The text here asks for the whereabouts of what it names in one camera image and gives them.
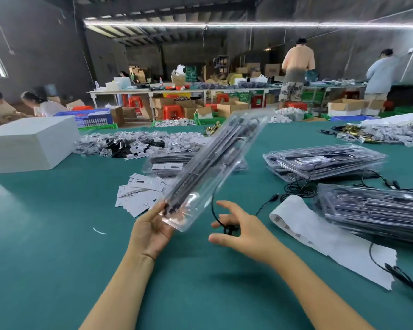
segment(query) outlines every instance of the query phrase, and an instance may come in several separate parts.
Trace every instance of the forearm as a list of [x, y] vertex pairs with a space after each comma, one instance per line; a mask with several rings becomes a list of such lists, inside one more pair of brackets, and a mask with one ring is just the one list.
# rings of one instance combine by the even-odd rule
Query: forearm
[[134, 329], [154, 260], [127, 251], [80, 330]]
[[316, 330], [373, 329], [291, 250], [281, 243], [276, 250], [270, 265], [294, 292]]

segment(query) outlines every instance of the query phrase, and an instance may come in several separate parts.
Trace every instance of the ceiling light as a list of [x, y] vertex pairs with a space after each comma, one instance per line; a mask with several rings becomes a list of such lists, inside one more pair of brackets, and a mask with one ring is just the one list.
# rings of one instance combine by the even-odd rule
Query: ceiling light
[[141, 28], [352, 28], [352, 29], [413, 29], [413, 23], [375, 22], [135, 22], [85, 20], [86, 26], [126, 26]]

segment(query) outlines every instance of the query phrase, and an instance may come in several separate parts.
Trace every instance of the white foam box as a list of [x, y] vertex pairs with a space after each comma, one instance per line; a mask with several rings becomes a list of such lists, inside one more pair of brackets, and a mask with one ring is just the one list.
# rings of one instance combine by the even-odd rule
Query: white foam box
[[73, 116], [22, 118], [0, 126], [0, 174], [52, 169], [80, 138]]

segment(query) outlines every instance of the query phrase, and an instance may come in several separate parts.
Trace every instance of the right hand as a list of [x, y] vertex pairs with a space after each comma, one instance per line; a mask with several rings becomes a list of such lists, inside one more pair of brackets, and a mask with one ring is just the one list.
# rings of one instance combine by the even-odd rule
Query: right hand
[[[213, 244], [233, 248], [256, 261], [270, 264], [275, 257], [275, 252], [284, 247], [283, 244], [272, 235], [257, 216], [249, 215], [239, 205], [226, 200], [217, 201], [216, 204], [231, 212], [221, 214], [220, 222], [225, 226], [240, 225], [240, 236], [211, 234], [208, 240]], [[221, 225], [215, 221], [211, 227], [219, 228]]]

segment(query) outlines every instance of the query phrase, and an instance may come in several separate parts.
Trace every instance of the green table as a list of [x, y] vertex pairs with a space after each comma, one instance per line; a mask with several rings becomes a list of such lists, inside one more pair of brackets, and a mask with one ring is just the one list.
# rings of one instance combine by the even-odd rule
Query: green table
[[[246, 155], [250, 170], [231, 175], [217, 199], [255, 213], [285, 185], [264, 167], [262, 154], [341, 143], [316, 132], [333, 125], [269, 124]], [[159, 130], [201, 132], [203, 127]], [[413, 188], [413, 148], [371, 147], [389, 155], [384, 176]], [[50, 171], [0, 175], [0, 330], [79, 327], [126, 250], [135, 220], [114, 207], [116, 193], [142, 165], [143, 159], [71, 155]], [[378, 180], [368, 183], [382, 186]], [[359, 314], [379, 330], [413, 330], [411, 291], [396, 283], [389, 293], [300, 244], [270, 222], [275, 206], [265, 206], [259, 218]], [[209, 244], [212, 220], [206, 210], [160, 255], [137, 329], [312, 329], [273, 271]], [[413, 245], [385, 245], [396, 247], [398, 265], [413, 278]]]

